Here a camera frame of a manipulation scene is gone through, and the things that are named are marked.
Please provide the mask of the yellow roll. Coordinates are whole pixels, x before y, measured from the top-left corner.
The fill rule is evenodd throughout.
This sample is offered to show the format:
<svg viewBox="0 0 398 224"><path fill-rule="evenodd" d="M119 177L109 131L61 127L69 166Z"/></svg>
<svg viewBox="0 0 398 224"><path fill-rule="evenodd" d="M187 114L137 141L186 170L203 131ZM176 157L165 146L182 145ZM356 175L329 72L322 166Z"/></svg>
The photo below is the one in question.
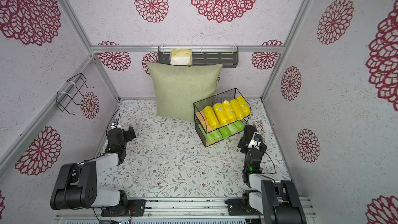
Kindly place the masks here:
<svg viewBox="0 0 398 224"><path fill-rule="evenodd" d="M225 101L223 101L222 106L223 106L223 108L224 108L224 110L225 110L225 112L226 112L226 114L227 114L227 116L229 118L229 122L230 123L235 122L237 119L236 119L236 115L234 113L234 110L233 110L232 105L230 104L230 102L225 100Z"/></svg>
<svg viewBox="0 0 398 224"><path fill-rule="evenodd" d="M249 116L251 113L251 109L250 109L248 102L244 99L244 97L240 95L236 98L236 100L239 103L241 110L243 111L245 117Z"/></svg>
<svg viewBox="0 0 398 224"><path fill-rule="evenodd" d="M218 128L220 124L212 107L211 106L204 107L203 112L205 114L205 117L207 118L209 126L213 129Z"/></svg>
<svg viewBox="0 0 398 224"><path fill-rule="evenodd" d="M230 119L227 115L227 112L225 111L225 109L223 108L223 105L221 103L216 103L213 106L213 110L215 112L215 115L218 119L220 126L225 126L230 123Z"/></svg>
<svg viewBox="0 0 398 224"><path fill-rule="evenodd" d="M231 100L230 105L231 105L233 112L236 116L236 120L242 120L245 118L245 114L244 114L243 110L241 109L237 100L235 100L235 99Z"/></svg>

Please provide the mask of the green roll diagonal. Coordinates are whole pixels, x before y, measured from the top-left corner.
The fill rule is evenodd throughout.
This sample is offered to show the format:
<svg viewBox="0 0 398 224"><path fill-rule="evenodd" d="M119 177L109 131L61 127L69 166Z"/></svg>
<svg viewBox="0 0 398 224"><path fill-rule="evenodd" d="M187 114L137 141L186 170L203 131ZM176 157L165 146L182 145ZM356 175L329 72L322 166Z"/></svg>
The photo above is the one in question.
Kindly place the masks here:
<svg viewBox="0 0 398 224"><path fill-rule="evenodd" d="M227 139L231 136L231 131L226 126L220 128L219 132L221 133L223 139Z"/></svg>

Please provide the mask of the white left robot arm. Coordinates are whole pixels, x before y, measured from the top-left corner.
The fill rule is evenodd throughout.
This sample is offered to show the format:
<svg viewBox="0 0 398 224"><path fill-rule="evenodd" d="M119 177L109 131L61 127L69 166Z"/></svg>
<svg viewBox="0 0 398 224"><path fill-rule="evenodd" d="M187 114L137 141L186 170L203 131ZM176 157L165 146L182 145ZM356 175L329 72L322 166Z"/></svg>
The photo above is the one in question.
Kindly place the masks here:
<svg viewBox="0 0 398 224"><path fill-rule="evenodd" d="M127 130L117 126L111 128L106 137L108 145L102 155L61 167L50 198L53 210L102 208L104 215L122 215L129 211L125 191L100 189L97 176L124 162L127 142L136 138L136 134L132 126Z"/></svg>

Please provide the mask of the green roll front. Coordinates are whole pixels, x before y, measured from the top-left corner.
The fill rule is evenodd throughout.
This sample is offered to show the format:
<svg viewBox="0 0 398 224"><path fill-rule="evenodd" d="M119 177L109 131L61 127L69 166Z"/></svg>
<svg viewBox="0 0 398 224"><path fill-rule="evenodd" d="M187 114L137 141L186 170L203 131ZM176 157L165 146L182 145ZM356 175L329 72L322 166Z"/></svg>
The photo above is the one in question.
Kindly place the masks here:
<svg viewBox="0 0 398 224"><path fill-rule="evenodd" d="M231 123L227 125L227 129L229 130L229 132L231 133L231 135L235 134L238 132L238 128L235 124Z"/></svg>

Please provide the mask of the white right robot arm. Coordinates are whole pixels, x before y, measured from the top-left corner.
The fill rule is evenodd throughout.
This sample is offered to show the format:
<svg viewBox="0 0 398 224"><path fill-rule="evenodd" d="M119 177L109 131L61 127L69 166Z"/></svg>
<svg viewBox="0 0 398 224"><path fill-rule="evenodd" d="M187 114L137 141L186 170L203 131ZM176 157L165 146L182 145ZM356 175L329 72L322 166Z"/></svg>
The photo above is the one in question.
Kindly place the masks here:
<svg viewBox="0 0 398 224"><path fill-rule="evenodd" d="M243 182L245 191L241 208L246 214L260 214L266 224L305 224L306 216L294 183L274 180L262 173L260 164L266 145L253 139L242 146L245 154Z"/></svg>

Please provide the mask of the green roll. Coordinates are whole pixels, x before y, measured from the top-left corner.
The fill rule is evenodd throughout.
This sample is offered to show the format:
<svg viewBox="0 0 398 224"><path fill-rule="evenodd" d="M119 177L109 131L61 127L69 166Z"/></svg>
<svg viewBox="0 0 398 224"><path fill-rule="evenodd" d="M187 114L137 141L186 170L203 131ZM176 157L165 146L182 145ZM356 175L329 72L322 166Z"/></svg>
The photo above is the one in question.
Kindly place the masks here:
<svg viewBox="0 0 398 224"><path fill-rule="evenodd" d="M245 124L243 124L241 121L236 121L236 122L234 122L233 124L234 124L234 125L236 126L236 128L238 129L238 132L243 131L244 128L245 128Z"/></svg>
<svg viewBox="0 0 398 224"><path fill-rule="evenodd" d="M235 134L238 132L238 128L235 124L231 123L227 125L227 129L229 130L229 132L231 133L231 135Z"/></svg>
<svg viewBox="0 0 398 224"><path fill-rule="evenodd" d="M215 138L212 133L206 133L206 131L203 129L201 125L199 125L199 128L201 130L201 133L203 136L206 138L206 143L207 145L213 144L215 142Z"/></svg>
<svg viewBox="0 0 398 224"><path fill-rule="evenodd" d="M213 135L214 140L216 142L218 142L218 141L223 139L223 136L222 136L222 134L221 134L221 132L219 130L214 130L214 131L211 132L211 134Z"/></svg>

